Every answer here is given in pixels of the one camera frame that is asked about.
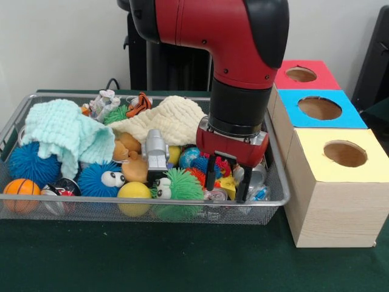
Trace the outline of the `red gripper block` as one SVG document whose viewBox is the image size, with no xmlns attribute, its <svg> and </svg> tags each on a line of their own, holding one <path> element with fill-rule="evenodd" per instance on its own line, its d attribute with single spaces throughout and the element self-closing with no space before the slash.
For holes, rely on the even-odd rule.
<svg viewBox="0 0 389 292">
<path fill-rule="evenodd" d="M 244 203 L 247 198 L 249 184 L 252 176 L 252 168 L 256 167 L 263 159 L 269 144 L 269 134 L 260 131 L 250 138 L 229 137 L 215 130 L 210 131 L 208 119 L 201 119 L 197 133 L 196 146 L 200 151 L 210 154 L 205 176 L 205 187 L 212 191 L 215 184 L 216 156 L 234 159 L 242 165 L 243 179 L 239 183 L 237 202 Z"/>
</svg>

